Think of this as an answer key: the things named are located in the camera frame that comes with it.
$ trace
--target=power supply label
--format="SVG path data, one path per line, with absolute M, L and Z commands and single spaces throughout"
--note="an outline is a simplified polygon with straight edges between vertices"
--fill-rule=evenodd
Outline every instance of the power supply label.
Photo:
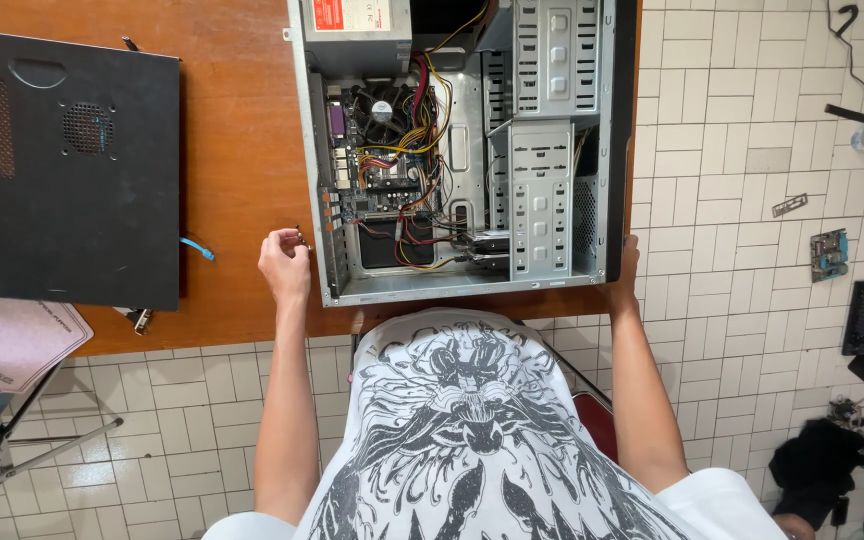
M 318 32 L 392 30 L 389 0 L 313 0 Z

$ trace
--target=cpu fan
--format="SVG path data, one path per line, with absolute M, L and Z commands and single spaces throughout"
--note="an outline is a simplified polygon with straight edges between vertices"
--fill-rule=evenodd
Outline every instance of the cpu fan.
M 407 84 L 355 85 L 351 89 L 352 120 L 359 134 L 371 144 L 392 144 L 409 131 L 409 117 L 402 110 L 415 93 Z

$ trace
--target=white t-shirt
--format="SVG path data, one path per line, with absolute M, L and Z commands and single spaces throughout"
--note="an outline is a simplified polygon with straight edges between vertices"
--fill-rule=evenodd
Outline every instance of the white t-shirt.
M 248 512 L 203 540 L 784 540 L 736 472 L 653 496 L 602 454 L 532 329 L 429 309 L 355 354 L 342 446 L 297 528 Z

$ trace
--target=hand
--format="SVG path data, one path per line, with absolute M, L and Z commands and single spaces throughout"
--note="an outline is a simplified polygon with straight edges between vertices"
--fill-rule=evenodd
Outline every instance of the hand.
M 602 294 L 608 300 L 608 313 L 616 316 L 625 312 L 639 314 L 636 299 L 636 268 L 639 266 L 639 237 L 627 234 L 622 245 L 622 270 L 618 281 L 602 285 Z
M 278 306 L 305 307 L 312 276 L 309 249 L 299 240 L 297 228 L 269 232 L 269 237 L 262 240 L 258 269 L 269 283 Z

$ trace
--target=tiled floor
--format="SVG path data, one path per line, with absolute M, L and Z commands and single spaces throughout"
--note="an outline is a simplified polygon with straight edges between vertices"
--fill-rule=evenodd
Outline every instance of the tiled floor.
M 864 111 L 822 0 L 644 0 L 632 227 L 637 295 L 693 470 L 742 472 L 766 507 L 774 448 L 837 395 L 861 398 L 837 344 L 864 279 Z M 833 2 L 837 10 L 844 2 Z M 864 79 L 864 0 L 845 37 Z M 835 14 L 833 26 L 844 17 Z M 770 208 L 808 193 L 773 219 Z M 812 285 L 809 237 L 847 229 L 847 277 Z M 530 321 L 599 387 L 612 386 L 608 317 Z M 323 462 L 346 421 L 347 336 L 309 341 Z M 107 437 L 0 488 L 0 539 L 173 540 L 252 506 L 272 343 L 76 358 L 19 436 Z M 16 448 L 17 459 L 41 448 Z M 856 475 L 864 484 L 864 474 Z M 864 519 L 851 494 L 847 537 Z M 826 527 L 820 538 L 831 540 Z

